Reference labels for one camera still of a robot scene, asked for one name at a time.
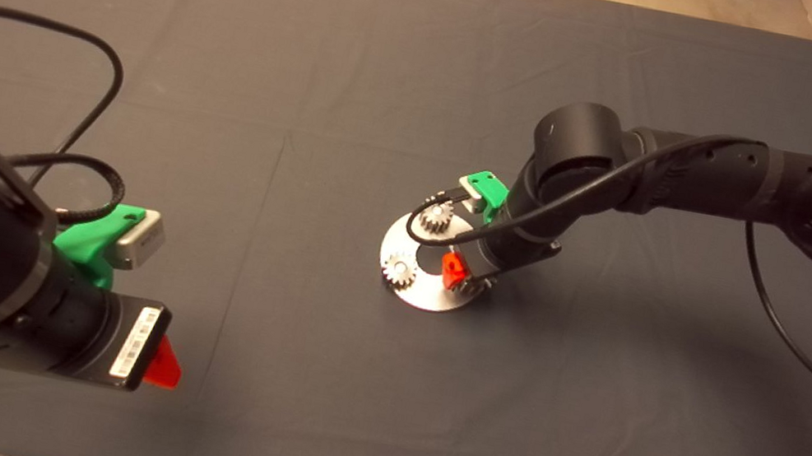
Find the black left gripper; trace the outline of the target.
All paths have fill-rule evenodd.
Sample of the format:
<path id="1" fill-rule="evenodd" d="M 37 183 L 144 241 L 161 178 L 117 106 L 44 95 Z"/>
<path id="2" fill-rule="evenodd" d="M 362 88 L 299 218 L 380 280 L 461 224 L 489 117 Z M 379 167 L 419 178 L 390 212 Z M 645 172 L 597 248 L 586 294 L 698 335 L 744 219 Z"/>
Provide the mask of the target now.
<path id="1" fill-rule="evenodd" d="M 91 348 L 85 381 L 133 391 L 142 381 L 176 389 L 183 372 L 165 335 L 172 320 L 167 305 L 112 294 L 108 318 L 100 342 Z"/>

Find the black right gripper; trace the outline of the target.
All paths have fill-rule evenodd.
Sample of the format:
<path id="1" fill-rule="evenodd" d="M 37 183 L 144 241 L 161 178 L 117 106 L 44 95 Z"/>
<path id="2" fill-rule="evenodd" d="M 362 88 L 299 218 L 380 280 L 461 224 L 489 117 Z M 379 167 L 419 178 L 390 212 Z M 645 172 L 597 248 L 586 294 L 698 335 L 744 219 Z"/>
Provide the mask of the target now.
<path id="1" fill-rule="evenodd" d="M 506 272 L 544 262 L 559 254 L 560 246 L 558 240 L 528 240 L 516 231 L 488 235 L 471 244 L 468 266 L 458 252 L 450 250 L 444 254 L 441 269 L 443 286 L 456 290 L 464 284 L 468 273 L 475 279 L 491 280 Z"/>

